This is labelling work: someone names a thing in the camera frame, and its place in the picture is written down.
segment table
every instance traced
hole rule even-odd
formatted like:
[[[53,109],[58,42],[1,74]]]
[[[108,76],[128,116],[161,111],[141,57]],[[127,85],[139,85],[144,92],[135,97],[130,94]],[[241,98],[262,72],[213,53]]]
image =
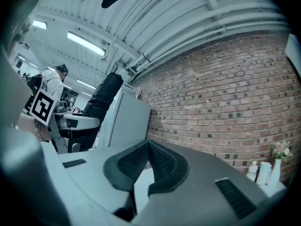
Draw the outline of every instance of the table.
[[[275,193],[278,193],[282,190],[287,190],[286,186],[284,186],[281,182],[278,182],[274,187],[270,187],[267,184],[258,187],[267,195],[267,197],[273,196]]]

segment gray surface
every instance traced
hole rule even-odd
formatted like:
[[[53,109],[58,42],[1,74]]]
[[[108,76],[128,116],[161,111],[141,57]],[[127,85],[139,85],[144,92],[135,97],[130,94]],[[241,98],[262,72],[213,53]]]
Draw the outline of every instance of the gray surface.
[[[110,147],[145,139],[150,113],[150,105],[124,93],[111,134]]]
[[[237,222],[235,212],[214,183],[222,178],[229,178],[256,206],[267,199],[256,184],[221,159],[185,147],[161,144],[187,159],[189,175],[173,192],[151,195],[133,224],[217,226]]]
[[[254,226],[258,225],[268,213],[285,197],[286,192],[280,191],[274,194],[266,202],[262,203],[257,210],[244,217],[233,226]]]
[[[40,144],[31,133],[12,128],[0,128],[0,135],[1,170],[43,224],[128,225],[74,183],[51,144]]]
[[[103,120],[97,148],[145,139],[151,106],[121,88]]]
[[[62,139],[64,140],[65,145],[68,145],[69,143],[69,139],[62,137]],[[68,147],[64,146],[63,143],[60,143],[59,146],[56,145],[57,147],[57,154],[65,154],[68,152]]]
[[[301,76],[301,46],[295,35],[288,36],[285,53],[295,66],[299,76]]]
[[[0,86],[0,112],[2,113],[0,124],[6,126],[16,125],[32,90],[21,79],[21,76],[13,70],[2,46],[0,46],[0,49],[0,81],[2,83]]]
[[[78,124],[76,127],[68,127],[67,120],[76,120]],[[63,130],[85,130],[96,128],[99,126],[99,119],[93,117],[85,117],[85,116],[78,116],[72,115],[71,113],[67,113],[60,119],[61,129]]]
[[[99,131],[99,141],[97,148],[107,148],[110,145],[111,134],[123,94],[124,92],[122,91],[122,89],[120,89],[114,97],[113,102],[111,103],[109,110],[107,111],[107,114],[105,115]]]
[[[129,193],[116,190],[111,186],[103,174],[103,164],[109,157],[139,142],[140,140],[132,141],[121,148],[115,146],[88,152],[61,154],[59,159],[61,162],[84,159],[86,163],[66,168],[68,175],[96,203],[109,212],[115,212],[126,204]]]

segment corrugated ceiling panel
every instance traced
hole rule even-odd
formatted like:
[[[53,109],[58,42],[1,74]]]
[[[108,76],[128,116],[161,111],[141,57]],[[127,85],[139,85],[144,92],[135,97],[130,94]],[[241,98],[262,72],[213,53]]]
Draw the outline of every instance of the corrugated ceiling panel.
[[[258,8],[239,11],[239,5],[247,3],[258,3]],[[129,56],[129,53],[132,52],[127,46],[142,54],[160,41],[158,46],[153,51],[150,51],[147,55],[148,57],[154,59],[154,55],[158,54],[158,51],[168,52],[173,47],[177,48],[173,52],[176,55],[190,48],[190,40],[192,41],[191,44],[198,44],[198,40],[195,38],[202,34],[198,34],[195,31],[207,25],[210,28],[206,32],[221,28],[223,24],[219,24],[216,21],[217,19],[243,14],[254,15],[260,11],[279,14],[278,11],[272,9],[270,11],[260,10],[260,3],[272,2],[271,0],[217,0],[218,7],[216,9],[237,6],[236,11],[197,22],[196,18],[210,12],[206,0],[119,0],[108,9],[101,8],[100,0],[40,0],[37,13],[39,9],[43,9],[46,16],[37,18],[47,22],[48,29],[41,30],[34,28],[33,32],[31,32],[31,39],[34,39],[41,47],[37,48],[36,51],[40,51],[41,55],[47,58],[47,61],[51,60],[50,62],[61,63],[64,59],[67,59],[70,64],[74,62],[76,65],[70,65],[70,78],[75,79],[75,81],[76,78],[80,78],[96,86],[100,82],[100,71],[106,72],[114,62],[122,61],[123,63],[130,63],[131,66],[133,65],[136,59],[132,59],[133,54],[132,57]],[[48,11],[60,11],[61,15],[72,15],[95,24],[99,28],[109,32],[113,37],[117,35],[117,40],[120,39],[125,44],[118,40],[117,47],[116,44],[110,47],[111,44],[105,41],[106,39],[103,40],[87,32],[88,30],[85,27],[80,27],[78,24],[66,21],[62,22],[62,20],[53,21],[51,16],[47,16],[45,8],[49,9]],[[184,26],[191,21],[195,21],[195,23],[191,23],[187,27]],[[245,21],[240,22],[230,21],[229,24],[240,25],[249,21],[250,19],[246,18]],[[271,18],[263,21],[274,22],[275,19]],[[180,26],[183,29],[174,34],[174,31],[178,30]],[[68,31],[74,32],[107,50],[105,57],[103,58],[93,51],[67,39]],[[62,53],[62,56],[54,56],[53,54],[56,52]]]

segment ceiling light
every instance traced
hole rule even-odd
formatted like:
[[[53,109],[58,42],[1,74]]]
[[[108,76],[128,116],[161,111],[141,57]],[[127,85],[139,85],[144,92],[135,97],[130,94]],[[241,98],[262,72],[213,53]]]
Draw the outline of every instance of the ceiling light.
[[[44,22],[34,21],[32,25],[42,29],[47,29],[47,23]]]
[[[89,94],[87,94],[87,93],[85,93],[85,92],[82,92],[83,94],[85,94],[85,95],[87,95],[87,96],[91,96],[92,97],[92,95],[89,95]]]
[[[68,89],[72,89],[71,87],[69,87],[69,86],[66,86],[66,85],[64,85],[65,87],[67,87]]]
[[[36,68],[38,68],[37,66],[35,66],[35,65],[33,65],[32,63],[30,63],[33,67],[36,67]]]
[[[76,43],[79,43],[80,45],[94,51],[95,53],[99,54],[100,56],[104,56],[104,54],[105,54],[105,50],[95,46],[91,42],[85,40],[84,38],[82,38],[82,37],[80,37],[80,36],[78,36],[78,35],[76,35],[72,32],[68,32],[67,37],[68,37],[68,39],[70,39],[70,40],[72,40]]]
[[[88,84],[86,84],[86,83],[84,83],[84,82],[81,82],[81,81],[79,81],[79,80],[77,80],[77,82],[79,82],[79,83],[81,83],[81,84],[83,84],[83,85],[86,85],[86,86],[88,86],[88,87],[90,87],[90,88],[96,89],[95,87],[93,87],[93,86],[91,86],[91,85],[88,85]]]

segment person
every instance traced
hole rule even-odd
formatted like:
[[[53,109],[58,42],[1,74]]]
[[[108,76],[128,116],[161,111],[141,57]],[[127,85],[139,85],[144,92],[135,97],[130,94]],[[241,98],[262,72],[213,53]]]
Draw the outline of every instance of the person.
[[[20,74],[20,68],[23,64],[22,60],[19,60],[18,63],[16,64],[16,66],[13,67],[14,71],[16,71],[18,74]]]
[[[100,125],[97,128],[86,129],[73,132],[74,138],[68,144],[68,152],[72,152],[73,143],[80,144],[80,151],[87,151],[90,149],[96,139],[98,130],[105,118],[105,115],[116,96],[117,92],[123,84],[122,77],[119,74],[110,73],[97,87],[92,98],[88,101],[84,111],[76,107],[78,111],[82,111],[83,117],[98,118]],[[60,128],[60,121],[56,121],[58,128]],[[17,122],[20,129],[26,130],[34,134],[40,141],[49,141],[51,136],[47,127],[39,123],[34,117],[21,114]]]
[[[68,74],[66,65],[55,67],[55,71],[50,69],[43,70],[40,74],[44,76],[44,83],[41,85],[42,89],[55,99],[60,100],[63,93],[63,81]],[[38,138],[42,141],[50,140],[47,128],[32,116],[20,114],[17,126],[34,134],[37,133]]]
[[[29,77],[30,77],[30,74],[27,74],[27,75],[25,76],[25,80],[28,80]]]
[[[63,95],[62,100],[67,102],[67,108],[69,109],[70,108],[70,99],[68,97],[69,97],[68,93],[65,93]]]
[[[45,86],[42,87],[48,94],[60,100],[63,93],[63,81],[68,74],[66,65],[62,64],[55,67],[55,71],[46,69],[41,73],[45,77]]]
[[[24,81],[25,81],[25,80],[26,80],[26,78],[25,78],[25,77],[26,77],[26,73],[24,73],[24,74],[23,74],[23,76],[22,76],[22,80],[24,80]]]

